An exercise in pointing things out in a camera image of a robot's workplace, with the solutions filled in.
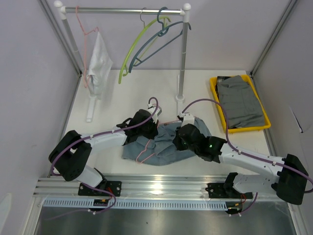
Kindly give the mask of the white skirt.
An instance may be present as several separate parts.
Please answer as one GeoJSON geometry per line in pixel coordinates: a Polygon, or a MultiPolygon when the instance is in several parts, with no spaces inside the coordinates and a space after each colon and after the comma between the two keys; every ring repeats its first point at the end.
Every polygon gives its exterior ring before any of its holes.
{"type": "Polygon", "coordinates": [[[97,32],[87,73],[87,85],[92,96],[102,99],[112,65],[104,39],[101,33],[97,32]]]}

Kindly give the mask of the light blue denim garment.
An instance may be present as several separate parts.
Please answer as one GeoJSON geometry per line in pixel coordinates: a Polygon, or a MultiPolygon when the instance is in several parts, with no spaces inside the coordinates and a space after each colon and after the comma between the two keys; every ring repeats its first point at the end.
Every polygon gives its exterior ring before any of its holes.
{"type": "Polygon", "coordinates": [[[163,123],[158,126],[158,135],[150,140],[138,137],[136,141],[123,146],[122,158],[137,163],[164,166],[194,157],[190,150],[178,151],[173,144],[180,121],[163,123]]]}

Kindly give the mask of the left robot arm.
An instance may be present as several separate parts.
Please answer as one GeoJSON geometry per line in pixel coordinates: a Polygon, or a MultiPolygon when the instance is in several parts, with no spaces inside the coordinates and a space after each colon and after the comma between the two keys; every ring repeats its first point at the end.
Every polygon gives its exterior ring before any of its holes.
{"type": "Polygon", "coordinates": [[[100,171],[87,165],[91,154],[107,148],[124,146],[139,137],[153,139],[157,135],[158,108],[140,109],[133,118],[128,118],[112,130],[93,135],[80,135],[69,131],[50,153],[48,159],[66,181],[79,181],[89,185],[96,196],[106,191],[105,177],[100,171]]]}

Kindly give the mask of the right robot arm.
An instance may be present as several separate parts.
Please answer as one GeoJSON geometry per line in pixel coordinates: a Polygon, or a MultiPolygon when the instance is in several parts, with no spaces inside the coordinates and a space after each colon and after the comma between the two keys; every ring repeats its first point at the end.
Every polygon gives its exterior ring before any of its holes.
{"type": "Polygon", "coordinates": [[[229,173],[223,186],[224,194],[228,197],[258,192],[275,194],[294,205],[303,202],[309,175],[295,155],[288,154],[282,158],[245,150],[233,146],[229,139],[205,136],[192,124],[179,127],[173,143],[177,150],[190,150],[205,161],[252,171],[252,175],[229,173]]]}

